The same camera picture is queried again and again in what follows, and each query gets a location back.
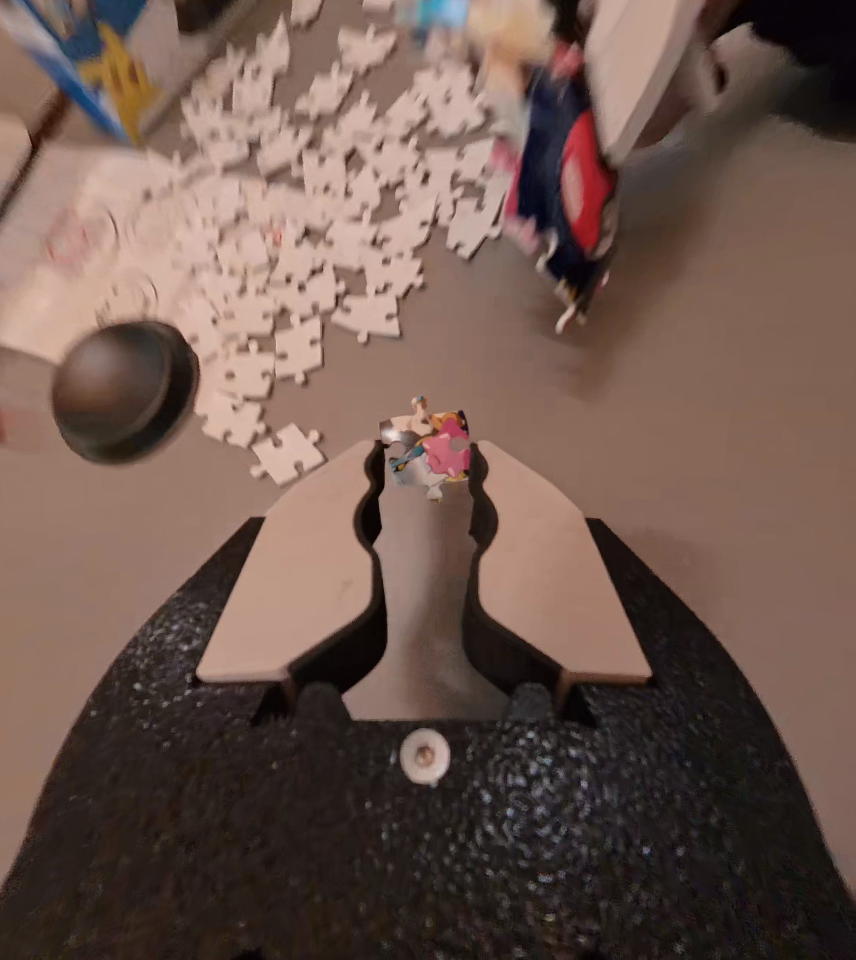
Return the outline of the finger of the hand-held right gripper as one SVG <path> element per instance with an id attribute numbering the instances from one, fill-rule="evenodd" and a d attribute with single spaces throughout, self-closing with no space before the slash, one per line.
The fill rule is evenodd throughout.
<path id="1" fill-rule="evenodd" d="M 624 164 L 673 82 L 689 108 L 708 112 L 704 2 L 598 1 L 583 48 L 599 144 Z"/>

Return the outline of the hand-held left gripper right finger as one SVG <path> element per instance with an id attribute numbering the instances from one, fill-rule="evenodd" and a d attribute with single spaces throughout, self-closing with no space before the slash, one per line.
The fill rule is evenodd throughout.
<path id="1" fill-rule="evenodd" d="M 581 509 L 489 440 L 473 445 L 467 656 L 499 689 L 645 685 L 653 670 Z"/>

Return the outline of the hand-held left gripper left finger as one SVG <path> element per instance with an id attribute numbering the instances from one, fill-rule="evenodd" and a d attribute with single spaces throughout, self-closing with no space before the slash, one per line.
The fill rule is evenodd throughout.
<path id="1" fill-rule="evenodd" d="M 268 509 L 195 668 L 207 685 L 308 683 L 323 651 L 377 607 L 377 534 L 364 508 L 384 487 L 384 446 L 363 439 Z"/>

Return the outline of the colourful assembled puzzle section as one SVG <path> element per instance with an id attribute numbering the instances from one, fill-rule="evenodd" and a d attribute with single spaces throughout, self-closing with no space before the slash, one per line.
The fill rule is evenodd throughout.
<path id="1" fill-rule="evenodd" d="M 465 36 L 511 173 L 503 226 L 563 303 L 554 331 L 587 318 L 610 275 L 618 174 L 595 117 L 578 2 L 470 2 Z"/>

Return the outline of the small colourful puzzle section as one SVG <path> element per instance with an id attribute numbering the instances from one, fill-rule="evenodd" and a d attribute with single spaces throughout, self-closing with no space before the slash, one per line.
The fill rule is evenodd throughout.
<path id="1" fill-rule="evenodd" d="M 410 414 L 379 423 L 386 470 L 395 486 L 422 489 L 428 501 L 440 503 L 446 487 L 469 480 L 469 423 L 463 411 L 432 412 L 422 394 L 410 406 Z"/>

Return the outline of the person's right forearm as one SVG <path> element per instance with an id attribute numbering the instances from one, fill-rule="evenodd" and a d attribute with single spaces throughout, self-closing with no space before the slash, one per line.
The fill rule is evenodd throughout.
<path id="1" fill-rule="evenodd" d="M 856 1 L 732 2 L 720 37 L 746 25 L 802 70 L 782 116 L 826 138 L 856 142 Z"/>

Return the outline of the pile of white puzzle pieces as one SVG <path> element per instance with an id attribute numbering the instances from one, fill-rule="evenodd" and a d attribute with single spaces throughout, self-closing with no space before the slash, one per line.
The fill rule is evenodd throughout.
<path id="1" fill-rule="evenodd" d="M 432 53 L 385 108 L 361 85 L 398 50 L 395 5 L 362 2 L 366 23 L 338 28 L 334 61 L 291 107 L 276 88 L 323 2 L 291 2 L 252 49 L 226 47 L 181 104 L 194 153 L 147 153 L 150 180 L 114 219 L 96 320 L 173 325 L 199 361 L 202 432 L 251 450 L 252 476 L 279 487 L 325 455 L 318 431 L 266 423 L 276 381 L 308 384 L 330 326 L 361 346 L 399 339 L 432 234 L 462 259 L 500 234 L 508 176 L 491 171 L 471 66 Z"/>

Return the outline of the blue puzzle ball box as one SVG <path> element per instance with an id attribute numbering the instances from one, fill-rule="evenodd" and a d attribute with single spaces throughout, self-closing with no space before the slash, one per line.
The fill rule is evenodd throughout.
<path id="1" fill-rule="evenodd" d="M 178 47 L 173 2 L 0 1 L 0 26 L 98 128 L 140 143 L 165 91 L 154 57 Z"/>

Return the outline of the black round stand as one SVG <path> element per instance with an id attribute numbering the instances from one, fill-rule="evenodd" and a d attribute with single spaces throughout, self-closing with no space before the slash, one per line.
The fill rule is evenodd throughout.
<path id="1" fill-rule="evenodd" d="M 177 434 L 200 381 L 198 356 L 175 326 L 153 318 L 116 322 L 69 348 L 51 378 L 50 411 L 76 456 L 121 466 Z"/>

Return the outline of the clear round plastic disc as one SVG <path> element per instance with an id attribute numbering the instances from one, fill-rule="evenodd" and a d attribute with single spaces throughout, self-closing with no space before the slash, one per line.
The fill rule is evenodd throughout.
<path id="1" fill-rule="evenodd" d="M 103 204 L 61 211 L 40 244 L 43 262 L 64 272 L 83 272 L 110 258 L 119 245 L 120 231 L 111 209 Z"/>

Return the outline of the white instruction sheet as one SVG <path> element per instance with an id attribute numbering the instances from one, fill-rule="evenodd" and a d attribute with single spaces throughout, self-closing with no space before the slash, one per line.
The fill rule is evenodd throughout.
<path id="1" fill-rule="evenodd" d="M 89 330 L 170 321 L 188 167 L 176 154 L 53 143 L 0 224 L 0 347 L 56 363 Z"/>

